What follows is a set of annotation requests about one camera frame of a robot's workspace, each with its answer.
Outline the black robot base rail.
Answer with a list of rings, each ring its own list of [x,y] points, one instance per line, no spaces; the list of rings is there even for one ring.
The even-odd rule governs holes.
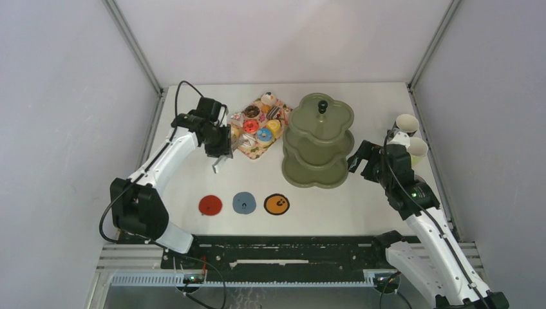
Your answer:
[[[163,270],[205,272],[219,283],[356,283],[392,269],[378,236],[197,236],[189,252],[164,250]]]

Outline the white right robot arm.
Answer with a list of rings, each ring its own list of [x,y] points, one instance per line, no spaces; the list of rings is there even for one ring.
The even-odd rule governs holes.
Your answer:
[[[389,205],[412,229],[431,261],[417,257],[406,239],[393,230],[374,237],[373,262],[381,268],[393,266],[432,308],[508,308],[504,293],[492,291],[470,264],[439,200],[415,174],[406,147],[365,140],[349,157],[349,172],[356,172],[362,160],[366,160],[362,177],[384,189]]]

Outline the silver serving tongs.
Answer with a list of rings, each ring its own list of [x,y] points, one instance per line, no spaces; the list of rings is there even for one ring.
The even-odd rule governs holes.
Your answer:
[[[244,135],[240,135],[239,137],[235,137],[234,135],[232,136],[228,153],[221,155],[212,165],[212,169],[215,174],[218,174],[220,172],[220,169],[223,167],[228,159],[233,158],[233,152],[237,148],[239,148],[239,146],[241,146],[246,140],[247,138]]]

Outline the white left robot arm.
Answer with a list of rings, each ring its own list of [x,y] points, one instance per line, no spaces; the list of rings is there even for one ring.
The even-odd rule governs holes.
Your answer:
[[[213,98],[202,97],[195,109],[178,113],[160,146],[127,178],[110,185],[111,215],[116,228],[176,252],[185,268],[196,267],[202,258],[192,245],[193,235],[175,225],[162,200],[174,172],[199,147],[211,158],[232,158],[228,109]]]

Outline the blue frosted donut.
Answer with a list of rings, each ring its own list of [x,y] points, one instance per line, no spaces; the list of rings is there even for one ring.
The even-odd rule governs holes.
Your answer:
[[[274,135],[267,127],[262,127],[256,132],[256,141],[261,145],[269,145],[274,139]]]

